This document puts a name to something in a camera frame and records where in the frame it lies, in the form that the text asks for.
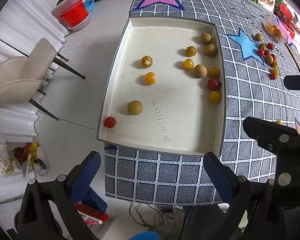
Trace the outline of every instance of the chair leg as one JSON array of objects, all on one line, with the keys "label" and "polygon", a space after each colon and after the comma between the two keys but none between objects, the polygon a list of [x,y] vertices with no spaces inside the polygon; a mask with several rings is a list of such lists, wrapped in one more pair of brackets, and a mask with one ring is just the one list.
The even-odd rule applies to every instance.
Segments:
[{"label": "chair leg", "polygon": [[65,60],[66,62],[68,62],[69,61],[69,59],[68,58],[65,58],[64,56],[62,56],[61,54],[59,54],[59,53],[57,53],[57,56],[58,57],[61,57],[63,60]]},{"label": "chair leg", "polygon": [[46,93],[43,92],[41,89],[37,89],[37,91],[38,91],[40,94],[43,94],[44,96],[46,95]]},{"label": "chair leg", "polygon": [[82,79],[85,79],[85,76],[82,76],[79,72],[75,71],[72,67],[70,67],[69,65],[67,65],[66,63],[64,63],[63,61],[61,61],[58,58],[54,58],[53,60],[54,63],[58,64],[60,67],[65,68],[66,70],[70,71],[73,74],[76,74],[77,76],[81,77]]},{"label": "chair leg", "polygon": [[39,110],[41,110],[42,112],[44,112],[47,115],[50,115],[52,118],[56,119],[57,121],[59,121],[59,118],[55,117],[53,114],[51,114],[48,110],[46,110],[44,107],[42,107],[40,104],[38,104],[36,101],[34,101],[32,98],[29,100],[29,102],[34,105],[36,108],[38,108]]}]

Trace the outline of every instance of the curtain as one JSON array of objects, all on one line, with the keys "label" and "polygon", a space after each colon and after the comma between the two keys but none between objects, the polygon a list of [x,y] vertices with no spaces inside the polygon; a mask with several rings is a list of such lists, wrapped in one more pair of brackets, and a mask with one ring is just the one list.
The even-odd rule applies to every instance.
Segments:
[{"label": "curtain", "polygon": [[[8,0],[0,12],[0,40],[29,55],[37,42],[46,38],[59,51],[69,31],[51,14],[57,2],[58,0]],[[2,41],[0,64],[8,58],[23,56]],[[57,67],[55,63],[51,65],[53,69]],[[52,77],[52,71],[48,70],[42,85],[47,85]],[[37,102],[41,98],[39,92],[33,97]],[[38,118],[37,111],[28,102],[0,107],[0,134],[7,142],[32,142],[36,136],[34,122]],[[20,172],[6,178],[0,175],[0,202],[22,195],[28,179],[23,179]]]}]

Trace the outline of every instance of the gray plaid tablecloth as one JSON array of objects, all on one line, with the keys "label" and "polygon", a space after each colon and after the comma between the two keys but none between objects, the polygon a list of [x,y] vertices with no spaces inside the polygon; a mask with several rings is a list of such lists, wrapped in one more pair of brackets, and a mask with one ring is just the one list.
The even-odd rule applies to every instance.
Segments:
[{"label": "gray plaid tablecloth", "polygon": [[[239,28],[253,39],[267,35],[262,20],[270,14],[250,0],[180,0],[185,10],[155,4],[135,10],[141,0],[133,0],[130,17],[185,17],[216,24],[226,75],[226,131],[220,160],[235,174],[266,182],[274,177],[276,157],[248,138],[242,121],[254,116],[268,121],[281,120],[295,127],[300,122],[300,91],[285,89],[285,75],[299,71],[284,44],[276,43],[282,76],[269,80],[268,66],[255,59],[242,60],[240,47],[226,34]],[[300,63],[297,49],[292,50]],[[129,201],[170,205],[201,205],[221,199],[202,165],[202,158],[157,154],[124,147],[105,147],[106,195]]]}]

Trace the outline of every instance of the beige chair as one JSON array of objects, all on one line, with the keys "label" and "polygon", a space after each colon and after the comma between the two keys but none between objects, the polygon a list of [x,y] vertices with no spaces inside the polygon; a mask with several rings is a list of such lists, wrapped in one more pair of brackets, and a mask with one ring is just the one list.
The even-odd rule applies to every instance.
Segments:
[{"label": "beige chair", "polygon": [[66,68],[83,79],[85,76],[82,76],[56,58],[56,55],[57,52],[50,42],[42,38],[36,44],[29,57],[13,57],[2,62],[0,64],[0,105],[29,101],[44,113],[59,120],[32,99],[36,91],[45,95],[44,92],[39,90],[41,79],[52,62],[56,62],[61,67]]}]

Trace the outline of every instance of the screw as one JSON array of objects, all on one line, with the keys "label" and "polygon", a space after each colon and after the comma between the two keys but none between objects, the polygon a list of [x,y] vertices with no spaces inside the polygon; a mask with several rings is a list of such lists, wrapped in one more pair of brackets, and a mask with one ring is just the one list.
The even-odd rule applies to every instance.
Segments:
[{"label": "screw", "polygon": [[64,181],[66,179],[66,176],[65,175],[60,175],[58,177],[58,181]]},{"label": "screw", "polygon": [[28,183],[29,183],[30,185],[34,184],[34,183],[35,183],[35,179],[29,179]]},{"label": "screw", "polygon": [[289,139],[290,139],[290,137],[288,134],[282,134],[279,137],[280,142],[283,142],[283,143],[289,141]]},{"label": "screw", "polygon": [[278,177],[278,183],[280,186],[285,187],[291,182],[291,175],[288,172],[283,172]]},{"label": "screw", "polygon": [[246,182],[246,177],[245,176],[238,176],[238,181],[240,181],[240,182]]}]

